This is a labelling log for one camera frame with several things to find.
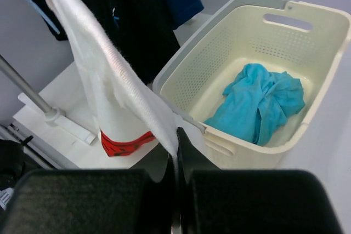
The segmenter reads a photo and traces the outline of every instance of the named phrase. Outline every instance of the laundry basket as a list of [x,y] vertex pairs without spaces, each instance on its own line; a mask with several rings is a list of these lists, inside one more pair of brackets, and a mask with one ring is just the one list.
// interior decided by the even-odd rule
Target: laundry basket
[[[304,2],[231,0],[174,55],[153,90],[204,131],[207,157],[219,167],[274,168],[308,129],[350,41],[350,22],[346,12]],[[304,109],[263,147],[203,123],[249,63],[287,71],[304,88]]]

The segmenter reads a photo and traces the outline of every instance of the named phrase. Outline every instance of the white table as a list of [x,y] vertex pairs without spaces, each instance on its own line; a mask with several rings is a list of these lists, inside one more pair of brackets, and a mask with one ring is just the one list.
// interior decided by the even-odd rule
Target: white table
[[[208,19],[200,16],[195,24],[178,29],[183,44]],[[304,169],[314,173],[326,188],[335,206],[345,233],[351,233],[351,47],[348,48],[336,76],[300,142],[282,159],[279,168]],[[61,107],[68,117],[87,129],[93,129],[83,88],[74,65],[70,65],[41,95],[52,105]],[[106,155],[97,143],[88,146],[60,128],[44,123],[40,113],[23,107],[14,118],[26,129],[44,140],[53,149],[55,158],[67,159],[68,167],[123,168],[130,167],[150,151],[155,142],[145,145],[138,155],[114,157]]]

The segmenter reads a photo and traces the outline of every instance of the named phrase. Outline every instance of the white cloth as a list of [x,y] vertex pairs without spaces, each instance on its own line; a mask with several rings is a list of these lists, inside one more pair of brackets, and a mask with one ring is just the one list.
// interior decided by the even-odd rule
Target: white cloth
[[136,140],[150,129],[175,159],[175,115],[142,83],[92,12],[81,0],[46,1],[67,33],[98,128],[117,142]]

